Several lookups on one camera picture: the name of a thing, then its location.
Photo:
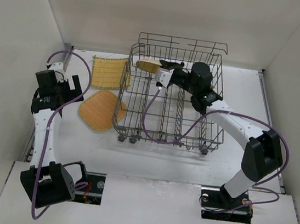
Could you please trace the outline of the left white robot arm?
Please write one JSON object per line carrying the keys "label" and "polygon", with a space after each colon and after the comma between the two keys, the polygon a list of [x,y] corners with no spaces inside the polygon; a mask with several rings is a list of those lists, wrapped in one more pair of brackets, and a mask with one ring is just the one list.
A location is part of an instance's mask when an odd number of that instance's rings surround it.
{"label": "left white robot arm", "polygon": [[59,163],[54,148],[64,106],[84,99],[79,76],[71,77],[73,89],[60,71],[37,72],[36,78],[38,88],[31,104],[35,120],[33,155],[30,168],[21,172],[20,181],[37,209],[74,200],[75,192],[88,185],[88,174],[79,161],[76,164],[81,178],[74,180],[66,170],[67,165]]}

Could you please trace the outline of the square woven bamboo plate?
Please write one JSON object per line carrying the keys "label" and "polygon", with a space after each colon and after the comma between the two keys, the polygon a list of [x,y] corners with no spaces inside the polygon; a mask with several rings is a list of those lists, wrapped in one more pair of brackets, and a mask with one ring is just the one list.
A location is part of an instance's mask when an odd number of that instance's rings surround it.
{"label": "square woven bamboo plate", "polygon": [[78,109],[78,114],[93,130],[107,131],[113,127],[114,110],[121,120],[127,110],[124,102],[117,104],[117,95],[109,90],[100,90],[84,100]]}

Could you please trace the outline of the shovel-shaped woven bamboo plate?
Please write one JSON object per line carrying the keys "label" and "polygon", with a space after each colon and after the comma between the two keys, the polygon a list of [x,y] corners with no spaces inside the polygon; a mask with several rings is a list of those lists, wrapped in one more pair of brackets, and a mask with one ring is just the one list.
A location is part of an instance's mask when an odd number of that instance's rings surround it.
{"label": "shovel-shaped woven bamboo plate", "polygon": [[155,74],[158,68],[161,67],[161,63],[158,60],[154,59],[140,59],[137,60],[136,67],[144,72]]}

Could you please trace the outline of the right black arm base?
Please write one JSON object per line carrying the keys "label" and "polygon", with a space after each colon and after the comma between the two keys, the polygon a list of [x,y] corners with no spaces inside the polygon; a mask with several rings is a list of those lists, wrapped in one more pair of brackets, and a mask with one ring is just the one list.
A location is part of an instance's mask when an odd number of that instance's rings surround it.
{"label": "right black arm base", "polygon": [[201,187],[199,197],[202,219],[251,224],[253,210],[248,192],[232,199],[219,187]]}

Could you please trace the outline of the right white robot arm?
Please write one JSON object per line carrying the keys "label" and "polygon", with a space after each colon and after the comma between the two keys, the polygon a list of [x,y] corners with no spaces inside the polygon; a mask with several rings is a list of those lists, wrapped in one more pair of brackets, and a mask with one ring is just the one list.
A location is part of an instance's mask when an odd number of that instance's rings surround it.
{"label": "right white robot arm", "polygon": [[212,86],[210,67],[203,62],[192,65],[160,60],[155,74],[158,88],[177,85],[191,94],[192,107],[224,129],[244,150],[240,170],[219,191],[220,200],[231,203],[263,177],[282,166],[280,135],[251,124],[251,118],[234,112]]}

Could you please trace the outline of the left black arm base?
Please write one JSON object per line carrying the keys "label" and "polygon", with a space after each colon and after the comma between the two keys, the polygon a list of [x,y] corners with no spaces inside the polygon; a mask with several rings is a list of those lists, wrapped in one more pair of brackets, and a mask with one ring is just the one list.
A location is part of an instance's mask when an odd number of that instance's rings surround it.
{"label": "left black arm base", "polygon": [[72,202],[100,205],[105,188],[106,174],[88,172],[75,183],[75,198]]}

